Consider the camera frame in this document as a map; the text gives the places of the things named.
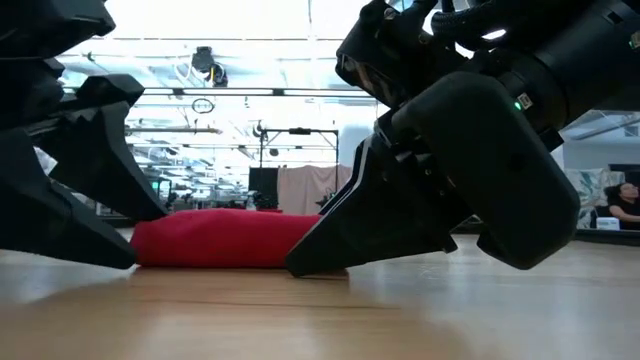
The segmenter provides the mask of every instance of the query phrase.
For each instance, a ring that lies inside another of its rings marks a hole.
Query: wooden surface
[[[575,242],[522,272],[473,240],[309,280],[0,252],[0,359],[640,358],[638,248]]]

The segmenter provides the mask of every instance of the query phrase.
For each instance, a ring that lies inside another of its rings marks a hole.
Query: ceiling fixture
[[[229,79],[224,67],[217,63],[213,57],[211,46],[198,46],[191,57],[191,66],[199,73],[204,74],[205,81],[211,81],[213,87],[227,87]]]
[[[199,98],[191,103],[191,109],[198,114],[209,114],[216,108],[216,105],[211,100],[206,98]]]

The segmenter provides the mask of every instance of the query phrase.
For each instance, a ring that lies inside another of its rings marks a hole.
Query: screw
[[[347,70],[348,72],[352,72],[356,69],[356,65],[354,64],[353,60],[345,58],[344,63],[342,64],[342,68]]]
[[[429,37],[429,35],[427,35],[427,33],[423,32],[423,33],[420,33],[420,35],[418,35],[418,41],[422,45],[428,44],[429,40],[431,40],[431,38]]]
[[[393,20],[396,17],[396,11],[392,8],[387,8],[384,11],[384,19],[385,20]]]

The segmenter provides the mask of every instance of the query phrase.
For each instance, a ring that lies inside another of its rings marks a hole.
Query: folded fabric
[[[282,268],[321,216],[235,209],[180,211],[136,225],[137,263],[153,267]]]

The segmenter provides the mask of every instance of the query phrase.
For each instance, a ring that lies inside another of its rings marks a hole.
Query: light fixture
[[[173,90],[171,89],[144,89],[144,95],[173,95]]]
[[[136,163],[138,165],[153,164],[153,161],[151,159],[147,159],[147,158],[142,157],[142,156],[134,156],[133,158],[134,158],[134,160],[136,161]]]
[[[180,146],[180,145],[174,145],[174,144],[152,144],[152,143],[142,143],[142,144],[129,143],[128,145],[132,145],[133,147],[139,147],[139,148],[173,148],[173,147]]]
[[[195,99],[191,104],[191,109],[198,114],[209,114],[215,108],[216,105],[206,98]]]
[[[202,74],[208,74],[215,65],[213,50],[210,46],[198,46],[191,56],[191,66]]]
[[[269,96],[273,95],[271,89],[184,89],[185,95],[217,95],[217,96]]]
[[[485,40],[493,40],[493,39],[497,39],[499,37],[504,36],[504,34],[506,34],[506,33],[507,33],[506,30],[496,30],[496,31],[492,31],[492,32],[490,32],[490,33],[488,33],[486,35],[483,35],[482,37]]]
[[[308,97],[371,97],[362,90],[284,90],[285,96]]]

